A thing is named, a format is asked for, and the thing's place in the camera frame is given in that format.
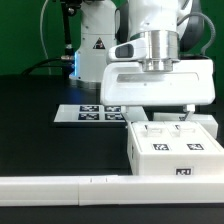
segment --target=warning label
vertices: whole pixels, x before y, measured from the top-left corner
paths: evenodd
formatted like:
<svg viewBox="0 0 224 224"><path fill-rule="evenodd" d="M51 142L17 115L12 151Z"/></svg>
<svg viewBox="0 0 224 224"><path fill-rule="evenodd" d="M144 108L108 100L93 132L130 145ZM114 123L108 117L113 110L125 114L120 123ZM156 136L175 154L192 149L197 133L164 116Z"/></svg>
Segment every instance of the warning label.
<svg viewBox="0 0 224 224"><path fill-rule="evenodd" d="M104 50L106 49L104 46L103 41L101 40L101 38L99 38L96 42L96 44L94 45L93 49L99 49L99 50Z"/></svg>

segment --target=white box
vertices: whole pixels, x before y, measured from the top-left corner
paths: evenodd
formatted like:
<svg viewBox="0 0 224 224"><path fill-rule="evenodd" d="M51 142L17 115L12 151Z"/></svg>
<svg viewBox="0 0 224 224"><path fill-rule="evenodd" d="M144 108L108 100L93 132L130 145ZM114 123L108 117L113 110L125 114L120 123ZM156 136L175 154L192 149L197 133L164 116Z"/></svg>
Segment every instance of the white box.
<svg viewBox="0 0 224 224"><path fill-rule="evenodd" d="M224 175L224 149L197 122L129 123L134 175Z"/></svg>

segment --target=metal cylinder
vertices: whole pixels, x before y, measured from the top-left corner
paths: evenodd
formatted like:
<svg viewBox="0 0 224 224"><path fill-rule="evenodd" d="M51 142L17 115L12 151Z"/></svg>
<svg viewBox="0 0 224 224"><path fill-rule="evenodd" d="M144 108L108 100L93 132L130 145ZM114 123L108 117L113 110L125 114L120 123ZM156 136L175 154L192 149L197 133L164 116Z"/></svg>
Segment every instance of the metal cylinder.
<svg viewBox="0 0 224 224"><path fill-rule="evenodd" d="M145 32L148 55L143 62L144 71L172 71L173 62L179 61L178 34L173 31Z"/></svg>

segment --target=white panel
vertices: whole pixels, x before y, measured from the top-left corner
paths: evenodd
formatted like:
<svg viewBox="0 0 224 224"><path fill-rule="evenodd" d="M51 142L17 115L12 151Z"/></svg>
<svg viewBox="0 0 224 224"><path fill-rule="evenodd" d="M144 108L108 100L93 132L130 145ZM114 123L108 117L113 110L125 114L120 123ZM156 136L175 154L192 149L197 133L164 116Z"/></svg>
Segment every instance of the white panel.
<svg viewBox="0 0 224 224"><path fill-rule="evenodd" d="M79 177L1 177L0 206L78 205Z"/></svg>
<svg viewBox="0 0 224 224"><path fill-rule="evenodd" d="M80 205L223 201L224 177L93 177L80 183Z"/></svg>
<svg viewBox="0 0 224 224"><path fill-rule="evenodd" d="M215 98L211 60L182 60L173 72L143 72L138 62L107 66L102 86L104 105L207 105Z"/></svg>

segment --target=black table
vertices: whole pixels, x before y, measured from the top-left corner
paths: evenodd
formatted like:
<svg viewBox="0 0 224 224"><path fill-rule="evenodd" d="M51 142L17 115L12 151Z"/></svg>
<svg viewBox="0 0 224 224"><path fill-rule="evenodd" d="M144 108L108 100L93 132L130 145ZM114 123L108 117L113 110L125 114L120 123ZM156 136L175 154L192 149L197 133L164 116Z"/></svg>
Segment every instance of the black table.
<svg viewBox="0 0 224 224"><path fill-rule="evenodd" d="M59 104L99 104L99 91L77 89L59 76L0 76L0 176L130 174L124 127L57 127L53 119ZM221 124L221 144L223 108L218 99L197 108L199 113L213 114ZM151 117L152 111L180 112L182 108L145 110ZM97 149L88 148L83 140L86 132ZM108 134L116 139L109 146ZM221 224L223 220L223 204L0 208L0 223L4 224Z"/></svg>

